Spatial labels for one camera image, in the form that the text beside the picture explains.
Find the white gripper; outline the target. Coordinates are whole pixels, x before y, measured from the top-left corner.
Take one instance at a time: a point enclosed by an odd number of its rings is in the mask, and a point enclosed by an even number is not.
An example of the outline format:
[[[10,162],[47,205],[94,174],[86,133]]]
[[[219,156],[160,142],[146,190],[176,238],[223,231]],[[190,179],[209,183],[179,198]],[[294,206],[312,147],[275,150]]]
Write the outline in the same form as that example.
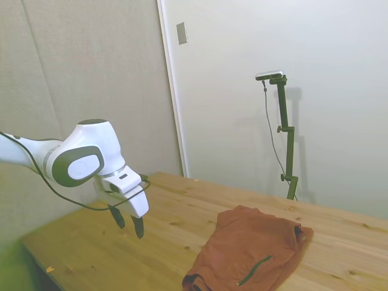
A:
[[[136,235],[139,239],[144,236],[143,216],[149,211],[149,204],[145,193],[145,186],[140,179],[126,178],[95,178],[93,180],[96,192],[101,200],[110,206],[110,213],[120,229],[125,227],[125,220],[120,212],[131,215]]]

